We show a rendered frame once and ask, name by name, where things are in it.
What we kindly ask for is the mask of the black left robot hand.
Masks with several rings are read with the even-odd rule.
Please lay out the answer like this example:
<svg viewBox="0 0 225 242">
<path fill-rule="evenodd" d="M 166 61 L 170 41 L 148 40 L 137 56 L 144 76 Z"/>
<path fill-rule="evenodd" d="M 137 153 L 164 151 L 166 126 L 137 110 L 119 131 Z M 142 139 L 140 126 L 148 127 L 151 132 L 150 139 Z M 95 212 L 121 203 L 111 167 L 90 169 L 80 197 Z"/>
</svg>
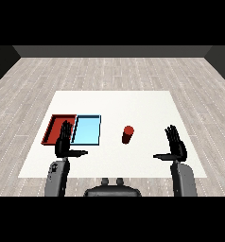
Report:
<svg viewBox="0 0 225 242">
<path fill-rule="evenodd" d="M 80 157 L 86 155 L 86 150 L 74 150 L 70 148 L 70 137 L 71 137 L 72 124 L 65 120 L 61 125 L 60 136 L 58 137 L 55 144 L 55 155 L 58 158 L 65 157 Z"/>
</svg>

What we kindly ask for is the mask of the dark grey robot body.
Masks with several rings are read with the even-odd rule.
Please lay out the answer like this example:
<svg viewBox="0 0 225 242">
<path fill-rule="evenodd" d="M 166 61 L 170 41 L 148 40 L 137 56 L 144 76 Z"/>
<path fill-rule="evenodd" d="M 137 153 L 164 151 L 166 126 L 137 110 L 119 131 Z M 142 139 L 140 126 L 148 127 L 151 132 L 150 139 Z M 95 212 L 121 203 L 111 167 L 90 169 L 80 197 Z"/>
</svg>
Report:
<svg viewBox="0 0 225 242">
<path fill-rule="evenodd" d="M 141 193 L 126 186 L 122 178 L 116 179 L 116 185 L 109 185 L 109 179 L 103 178 L 99 186 L 87 189 L 84 197 L 141 197 Z"/>
</svg>

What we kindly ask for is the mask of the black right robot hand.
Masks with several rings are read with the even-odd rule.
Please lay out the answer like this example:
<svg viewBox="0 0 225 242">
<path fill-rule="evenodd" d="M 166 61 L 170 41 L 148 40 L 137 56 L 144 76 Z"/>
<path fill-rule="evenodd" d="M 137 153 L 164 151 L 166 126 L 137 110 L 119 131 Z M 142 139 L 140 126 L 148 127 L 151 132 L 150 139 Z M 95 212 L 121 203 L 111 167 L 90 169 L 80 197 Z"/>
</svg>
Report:
<svg viewBox="0 0 225 242">
<path fill-rule="evenodd" d="M 184 142 L 180 138 L 177 128 L 170 125 L 164 131 L 169 143 L 170 152 L 166 154 L 155 154 L 154 158 L 162 161 L 185 162 L 187 159 L 187 150 Z"/>
</svg>

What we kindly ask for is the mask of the red shallow open box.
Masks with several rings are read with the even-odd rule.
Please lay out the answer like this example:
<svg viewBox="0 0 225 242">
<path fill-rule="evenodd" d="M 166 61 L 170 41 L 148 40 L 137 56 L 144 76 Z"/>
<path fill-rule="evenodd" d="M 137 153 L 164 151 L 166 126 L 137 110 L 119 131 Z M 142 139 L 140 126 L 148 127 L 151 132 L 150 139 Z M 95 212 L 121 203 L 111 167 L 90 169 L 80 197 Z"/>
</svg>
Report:
<svg viewBox="0 0 225 242">
<path fill-rule="evenodd" d="M 74 126 L 76 117 L 75 114 L 53 114 L 50 118 L 41 144 L 44 146 L 54 146 L 57 139 L 60 137 L 62 123 L 67 121 Z"/>
</svg>

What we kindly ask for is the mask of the light blue shallow open box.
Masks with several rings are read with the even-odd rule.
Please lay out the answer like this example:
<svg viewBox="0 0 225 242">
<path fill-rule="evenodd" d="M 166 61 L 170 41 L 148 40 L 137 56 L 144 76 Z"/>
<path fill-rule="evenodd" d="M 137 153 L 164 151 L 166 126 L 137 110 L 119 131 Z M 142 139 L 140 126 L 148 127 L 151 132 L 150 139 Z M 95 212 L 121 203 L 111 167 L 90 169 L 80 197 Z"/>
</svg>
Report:
<svg viewBox="0 0 225 242">
<path fill-rule="evenodd" d="M 101 116 L 98 114 L 80 114 L 73 127 L 71 146 L 98 146 L 100 138 Z"/>
</svg>

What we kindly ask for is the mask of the red can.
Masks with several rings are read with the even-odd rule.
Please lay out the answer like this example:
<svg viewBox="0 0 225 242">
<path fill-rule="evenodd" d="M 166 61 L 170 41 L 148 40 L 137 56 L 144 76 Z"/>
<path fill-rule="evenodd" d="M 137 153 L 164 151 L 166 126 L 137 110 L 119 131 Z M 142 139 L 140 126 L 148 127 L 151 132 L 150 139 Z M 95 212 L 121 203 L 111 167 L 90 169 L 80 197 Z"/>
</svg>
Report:
<svg viewBox="0 0 225 242">
<path fill-rule="evenodd" d="M 134 133 L 134 128 L 132 126 L 124 127 L 123 135 L 122 135 L 122 143 L 128 144 L 130 142 L 130 138 Z"/>
</svg>

